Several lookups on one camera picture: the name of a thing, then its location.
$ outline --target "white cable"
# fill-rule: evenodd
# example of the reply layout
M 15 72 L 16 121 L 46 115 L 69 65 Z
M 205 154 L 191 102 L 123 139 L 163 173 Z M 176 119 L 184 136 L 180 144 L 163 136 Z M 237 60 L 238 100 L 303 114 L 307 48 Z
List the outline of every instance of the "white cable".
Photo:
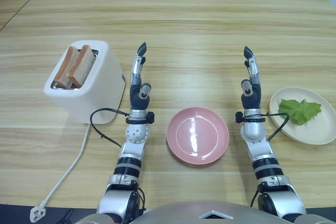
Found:
M 46 206 L 49 202 L 49 199 L 54 194 L 54 192 L 57 190 L 57 188 L 60 186 L 60 184 L 62 184 L 64 179 L 69 175 L 69 173 L 74 168 L 74 166 L 78 163 L 79 159 L 81 158 L 81 156 L 84 152 L 84 149 L 85 149 L 85 146 L 86 146 L 86 143 L 87 143 L 87 140 L 88 140 L 90 129 L 91 129 L 91 124 L 88 124 L 88 126 L 86 128 L 86 131 L 85 131 L 84 138 L 83 138 L 82 146 L 80 148 L 80 151 L 79 151 L 78 156 L 76 157 L 75 161 L 70 165 L 68 170 L 63 174 L 62 178 L 57 182 L 57 184 L 54 186 L 54 188 L 50 191 L 50 193 L 45 198 L 45 200 L 42 201 L 41 205 L 39 207 L 34 207 L 33 209 L 31 209 L 31 211 L 30 211 L 30 221 L 32 223 L 35 223 L 36 221 L 41 219 L 46 214 L 46 209 L 45 208 L 46 208 Z

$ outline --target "plate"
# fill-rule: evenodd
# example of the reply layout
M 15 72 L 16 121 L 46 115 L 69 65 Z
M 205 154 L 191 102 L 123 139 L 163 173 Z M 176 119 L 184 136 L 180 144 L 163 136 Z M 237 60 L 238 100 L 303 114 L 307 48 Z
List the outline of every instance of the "plate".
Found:
M 282 128 L 282 132 L 291 139 L 305 144 L 321 145 L 328 144 L 336 138 L 336 111 L 321 96 L 303 88 L 284 88 L 274 93 L 269 104 L 270 113 L 278 113 L 281 99 L 297 100 L 301 102 L 316 102 L 321 105 L 321 112 L 310 119 L 304 125 L 298 126 L 291 121 Z M 271 116 L 274 124 L 279 127 L 283 118 Z
M 206 108 L 192 107 L 174 115 L 167 129 L 167 143 L 181 160 L 205 165 L 219 159 L 229 144 L 223 119 Z

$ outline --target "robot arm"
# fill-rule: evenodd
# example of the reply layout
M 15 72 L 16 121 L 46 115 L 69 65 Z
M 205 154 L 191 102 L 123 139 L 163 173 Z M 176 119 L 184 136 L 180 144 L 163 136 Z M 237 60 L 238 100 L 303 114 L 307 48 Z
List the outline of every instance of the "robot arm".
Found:
M 293 222 L 298 216 L 306 214 L 306 209 L 297 195 L 289 178 L 283 174 L 281 166 L 266 139 L 266 130 L 261 116 L 261 86 L 257 61 L 252 51 L 245 47 L 245 66 L 249 80 L 242 81 L 241 101 L 244 116 L 236 114 L 236 122 L 243 122 L 241 136 L 245 140 L 257 178 L 259 209 L 269 214 Z
M 135 54 L 131 71 L 131 110 L 126 118 L 126 141 L 97 209 L 98 214 L 108 215 L 115 223 L 129 223 L 142 214 L 139 210 L 138 179 L 145 144 L 150 135 L 148 124 L 154 122 L 154 113 L 146 112 L 151 86 L 141 84 L 145 52 L 146 43 L 143 43 Z

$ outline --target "white toaster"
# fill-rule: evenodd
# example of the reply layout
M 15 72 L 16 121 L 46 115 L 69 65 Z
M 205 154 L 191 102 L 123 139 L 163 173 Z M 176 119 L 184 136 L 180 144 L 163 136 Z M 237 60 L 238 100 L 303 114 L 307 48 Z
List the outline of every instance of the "white toaster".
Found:
M 51 72 L 44 86 L 44 93 L 79 122 L 90 123 L 90 115 L 93 111 L 100 108 L 119 108 L 126 80 L 107 42 L 80 40 L 70 46 L 81 49 L 83 45 L 89 45 L 96 57 L 83 86 L 79 89 L 65 90 L 54 82 L 67 49 Z M 114 112 L 100 111 L 94 115 L 93 123 L 108 123 L 114 117 Z

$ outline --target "power cord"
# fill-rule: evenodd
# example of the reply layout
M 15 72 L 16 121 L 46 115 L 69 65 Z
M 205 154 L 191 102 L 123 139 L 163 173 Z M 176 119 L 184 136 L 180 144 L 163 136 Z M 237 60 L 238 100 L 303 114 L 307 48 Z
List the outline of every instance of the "power cord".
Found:
M 65 215 L 55 224 L 71 224 L 71 221 L 69 220 L 69 218 L 71 217 L 72 213 L 73 213 L 73 208 L 69 208 L 67 212 L 65 213 Z
M 254 115 L 247 115 L 247 116 L 244 116 L 243 118 L 247 118 L 247 117 L 250 117 L 250 116 L 256 116 L 256 115 L 260 115 L 260 116 L 278 116 L 278 115 L 281 115 L 281 116 L 285 116 L 285 120 L 283 121 L 283 123 L 280 125 L 280 127 L 278 127 L 273 133 L 271 136 L 269 136 L 267 138 L 267 141 L 271 141 L 273 137 L 275 137 L 276 134 L 278 134 L 282 128 L 286 125 L 286 123 L 288 122 L 289 120 L 289 114 L 288 113 L 276 113 L 276 114 L 270 114 L 270 113 L 266 113 L 266 114 L 254 114 Z M 256 199 L 258 195 L 258 190 L 256 190 L 256 192 L 254 193 L 254 196 L 251 200 L 251 204 L 250 204 L 250 207 L 253 207 L 253 203 Z
M 145 193 L 143 192 L 143 190 L 140 187 L 138 188 L 138 190 L 142 193 L 143 198 L 140 195 L 140 198 L 142 200 L 142 211 L 145 211 L 145 201 L 146 201 Z
M 254 193 L 254 196 L 253 196 L 253 198 L 252 198 L 250 207 L 253 207 L 253 203 L 254 203 L 254 200 L 256 199 L 257 195 L 258 195 L 258 190 L 256 190 L 256 192 Z
M 103 133 L 102 133 L 101 131 L 99 131 L 99 130 L 96 128 L 96 126 L 93 124 L 93 122 L 92 122 L 92 118 L 93 118 L 94 114 L 96 114 L 96 113 L 99 112 L 99 111 L 111 111 L 111 112 L 114 112 L 114 113 L 117 113 L 117 114 L 122 114 L 122 115 L 124 115 L 124 116 L 129 116 L 129 114 L 128 114 L 128 113 L 125 113 L 125 112 L 122 112 L 122 111 L 120 111 L 120 110 L 115 110 L 115 109 L 111 109 L 111 108 L 102 108 L 102 109 L 98 109 L 98 110 L 96 110 L 96 111 L 93 111 L 93 112 L 91 113 L 91 115 L 90 115 L 90 123 L 91 123 L 93 129 L 100 135 L 100 137 L 101 137 L 101 138 L 105 138 L 105 139 L 107 139 L 108 141 L 112 142 L 113 144 L 116 144 L 117 146 L 119 146 L 119 147 L 121 148 L 121 145 L 120 145 L 118 142 L 116 142 L 116 141 L 113 140 L 112 138 L 110 138 L 110 137 L 106 136 L 105 134 L 103 134 Z
M 63 174 L 62 178 L 53 187 L 53 189 L 50 191 L 50 193 L 45 198 L 45 200 L 42 201 L 40 206 L 36 206 L 36 207 L 34 207 L 30 210 L 30 221 L 32 223 L 36 223 L 38 220 L 40 220 L 42 217 L 44 217 L 46 215 L 46 206 L 48 205 L 48 202 L 49 202 L 51 196 L 54 194 L 54 192 L 57 190 L 57 188 L 60 186 L 60 184 L 62 184 L 64 179 L 69 175 L 71 170 L 74 168 L 74 166 L 78 163 L 79 159 L 81 158 L 81 156 L 84 152 L 87 140 L 88 140 L 90 129 L 91 129 L 91 124 L 88 124 L 88 126 L 86 128 L 86 131 L 85 131 L 84 138 L 83 138 L 82 146 L 80 148 L 79 154 L 76 157 L 75 161 L 70 165 L 68 170 Z

